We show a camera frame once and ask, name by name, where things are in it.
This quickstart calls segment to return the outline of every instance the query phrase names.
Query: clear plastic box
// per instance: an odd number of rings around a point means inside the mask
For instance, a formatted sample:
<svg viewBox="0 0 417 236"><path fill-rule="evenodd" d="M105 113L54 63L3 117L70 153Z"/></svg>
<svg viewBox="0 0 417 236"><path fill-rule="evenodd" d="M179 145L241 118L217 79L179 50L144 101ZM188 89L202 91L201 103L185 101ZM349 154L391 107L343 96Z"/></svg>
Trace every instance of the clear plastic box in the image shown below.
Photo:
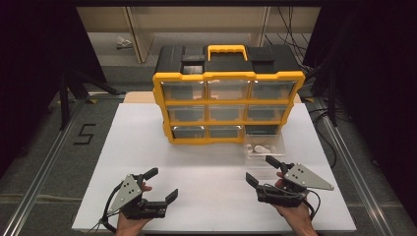
<svg viewBox="0 0 417 236"><path fill-rule="evenodd" d="M242 126L208 126L210 138L239 138L242 135Z"/></svg>
<svg viewBox="0 0 417 236"><path fill-rule="evenodd" d="M201 139L206 137L204 126L174 126L171 127L174 139Z"/></svg>
<svg viewBox="0 0 417 236"><path fill-rule="evenodd" d="M248 121L278 121L285 112L286 105L249 105Z"/></svg>
<svg viewBox="0 0 417 236"><path fill-rule="evenodd" d="M254 81L252 99L287 99L296 81L262 82Z"/></svg>
<svg viewBox="0 0 417 236"><path fill-rule="evenodd" d="M165 100L197 100L205 98L204 82L161 82Z"/></svg>
<svg viewBox="0 0 417 236"><path fill-rule="evenodd" d="M280 132L276 135L246 135L243 144L247 164L268 165L265 162L267 155L278 160L286 155L284 140Z"/></svg>
<svg viewBox="0 0 417 236"><path fill-rule="evenodd" d="M237 100L248 97L249 82L245 80L214 80L208 82L208 99Z"/></svg>
<svg viewBox="0 0 417 236"><path fill-rule="evenodd" d="M246 105L209 105L210 121L242 121Z"/></svg>
<svg viewBox="0 0 417 236"><path fill-rule="evenodd" d="M169 119L176 122L204 121L205 107L203 105L167 106Z"/></svg>

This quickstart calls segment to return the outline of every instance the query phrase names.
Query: storage organizer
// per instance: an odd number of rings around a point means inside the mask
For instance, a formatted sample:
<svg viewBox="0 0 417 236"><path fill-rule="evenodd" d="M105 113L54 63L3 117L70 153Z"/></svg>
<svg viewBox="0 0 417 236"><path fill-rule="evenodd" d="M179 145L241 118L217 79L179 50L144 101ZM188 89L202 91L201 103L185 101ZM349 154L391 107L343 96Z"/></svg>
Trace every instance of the storage organizer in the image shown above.
<svg viewBox="0 0 417 236"><path fill-rule="evenodd" d="M287 45L164 46L153 95L172 144L243 144L279 133L304 79Z"/></svg>

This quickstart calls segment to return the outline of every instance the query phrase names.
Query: hand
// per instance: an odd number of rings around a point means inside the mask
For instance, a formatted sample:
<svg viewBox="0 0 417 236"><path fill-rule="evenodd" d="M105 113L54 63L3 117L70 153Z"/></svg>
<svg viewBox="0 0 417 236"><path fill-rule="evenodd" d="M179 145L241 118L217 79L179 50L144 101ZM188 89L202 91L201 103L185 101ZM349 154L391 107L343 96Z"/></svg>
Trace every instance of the hand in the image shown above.
<svg viewBox="0 0 417 236"><path fill-rule="evenodd" d="M142 184L142 191L147 192L152 189L151 186L146 186L144 182ZM117 236L136 236L141 233L142 228L151 221L151 218L147 219L127 219L123 213L119 213L119 220L117 221Z"/></svg>
<svg viewBox="0 0 417 236"><path fill-rule="evenodd" d="M275 187L279 188L283 185L283 174L277 172L276 175L281 179L278 179L275 183ZM272 205L276 208L278 213L282 215L292 230L300 236L317 236L318 234L313 228L312 221L310 219L309 208L302 203L298 207L283 207Z"/></svg>

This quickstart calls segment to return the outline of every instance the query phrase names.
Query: white table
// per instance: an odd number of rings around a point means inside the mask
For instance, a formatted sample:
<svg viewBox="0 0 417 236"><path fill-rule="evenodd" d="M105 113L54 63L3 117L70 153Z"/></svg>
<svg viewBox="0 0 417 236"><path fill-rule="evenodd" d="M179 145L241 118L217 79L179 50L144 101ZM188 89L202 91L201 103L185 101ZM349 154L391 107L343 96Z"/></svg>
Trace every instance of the white table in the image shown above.
<svg viewBox="0 0 417 236"><path fill-rule="evenodd" d="M301 162L335 187L334 191L316 190L322 199L313 220L316 230L356 230L304 104L294 105L282 136L286 163ZM163 135L157 105L120 104L73 229L86 231L97 223L110 193L127 174L158 167L159 174L148 180L153 190L144 198L163 201L173 190L179 193L166 217L152 220L145 233L290 231L272 206L257 201L245 180L250 172L261 184L273 184L276 170L268 164L248 165L245 158L242 145L171 145ZM315 195L309 195L309 202L317 206ZM110 223L115 226L117 216Z"/></svg>

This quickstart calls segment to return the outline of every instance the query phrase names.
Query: yellow handle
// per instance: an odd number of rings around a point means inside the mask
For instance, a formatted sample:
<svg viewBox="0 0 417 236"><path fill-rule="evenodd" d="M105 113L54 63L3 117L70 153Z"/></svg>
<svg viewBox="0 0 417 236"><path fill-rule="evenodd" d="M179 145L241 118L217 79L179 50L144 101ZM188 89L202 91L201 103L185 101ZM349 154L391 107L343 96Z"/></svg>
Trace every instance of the yellow handle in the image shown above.
<svg viewBox="0 0 417 236"><path fill-rule="evenodd" d="M246 48L244 45L210 45L208 46L208 60L210 60L211 53L231 53L241 52L245 61L248 60L246 55Z"/></svg>

